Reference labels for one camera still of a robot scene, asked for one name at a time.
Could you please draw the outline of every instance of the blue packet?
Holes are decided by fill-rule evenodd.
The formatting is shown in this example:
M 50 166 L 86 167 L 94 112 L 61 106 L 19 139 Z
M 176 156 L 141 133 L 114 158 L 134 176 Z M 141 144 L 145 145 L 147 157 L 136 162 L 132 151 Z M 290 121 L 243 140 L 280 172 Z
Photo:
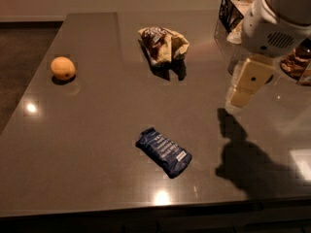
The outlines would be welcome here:
M 162 136 L 154 128 L 141 133 L 136 147 L 160 166 L 170 179 L 179 176 L 192 160 L 190 153 Z

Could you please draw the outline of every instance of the snack bar wrapper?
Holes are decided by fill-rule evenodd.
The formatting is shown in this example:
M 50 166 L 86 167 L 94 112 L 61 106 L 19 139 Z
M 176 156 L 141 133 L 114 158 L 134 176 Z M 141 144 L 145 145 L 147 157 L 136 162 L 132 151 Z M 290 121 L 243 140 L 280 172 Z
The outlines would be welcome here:
M 160 166 L 170 179 L 179 176 L 192 160 L 190 153 L 162 136 L 154 128 L 141 133 L 136 147 Z
M 185 59 L 190 43 L 182 34 L 163 27 L 146 27 L 138 34 L 153 66 Z

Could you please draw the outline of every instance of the floor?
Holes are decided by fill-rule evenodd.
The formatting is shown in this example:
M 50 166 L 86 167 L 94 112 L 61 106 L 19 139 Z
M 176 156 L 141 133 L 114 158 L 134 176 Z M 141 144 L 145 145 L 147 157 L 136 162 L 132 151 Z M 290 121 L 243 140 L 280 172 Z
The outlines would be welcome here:
M 0 135 L 61 22 L 0 23 Z

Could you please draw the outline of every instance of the gray tabletop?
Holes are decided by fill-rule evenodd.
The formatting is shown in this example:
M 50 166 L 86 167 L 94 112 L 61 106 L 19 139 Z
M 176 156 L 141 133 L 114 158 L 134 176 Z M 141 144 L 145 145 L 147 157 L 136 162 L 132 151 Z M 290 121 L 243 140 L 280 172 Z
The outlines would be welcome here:
M 0 216 L 309 197 L 311 88 L 278 70 L 240 115 L 222 117 L 230 74 L 217 17 L 69 15 L 0 137 Z M 137 30 L 152 25 L 190 41 L 183 81 L 149 68 Z M 52 82 L 59 55 L 77 66 L 66 85 Z M 149 127 L 192 154 L 179 177 L 135 147 Z

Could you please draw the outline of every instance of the crumpled paper bag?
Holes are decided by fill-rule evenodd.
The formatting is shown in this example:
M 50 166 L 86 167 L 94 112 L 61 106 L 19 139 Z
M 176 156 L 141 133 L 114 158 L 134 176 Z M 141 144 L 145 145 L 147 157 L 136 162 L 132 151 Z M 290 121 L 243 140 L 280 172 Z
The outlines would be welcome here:
M 185 59 L 190 43 L 184 35 L 163 27 L 146 27 L 138 34 L 153 66 Z

